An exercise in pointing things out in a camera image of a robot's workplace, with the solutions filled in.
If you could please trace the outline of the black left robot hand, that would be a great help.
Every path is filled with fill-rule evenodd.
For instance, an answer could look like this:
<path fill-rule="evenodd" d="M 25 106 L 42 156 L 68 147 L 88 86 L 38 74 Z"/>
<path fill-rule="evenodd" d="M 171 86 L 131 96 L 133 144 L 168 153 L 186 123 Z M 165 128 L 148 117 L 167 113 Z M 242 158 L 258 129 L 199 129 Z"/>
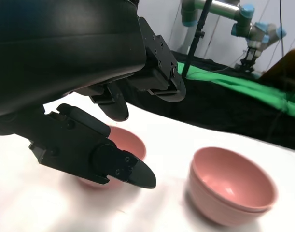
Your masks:
<path fill-rule="evenodd" d="M 40 164 L 102 185 L 114 177 L 155 188 L 153 171 L 109 139 L 108 125 L 68 104 L 43 107 L 77 92 L 125 121 L 121 79 L 167 102 L 185 98 L 175 57 L 136 3 L 0 0 L 0 135 L 28 139 Z"/>

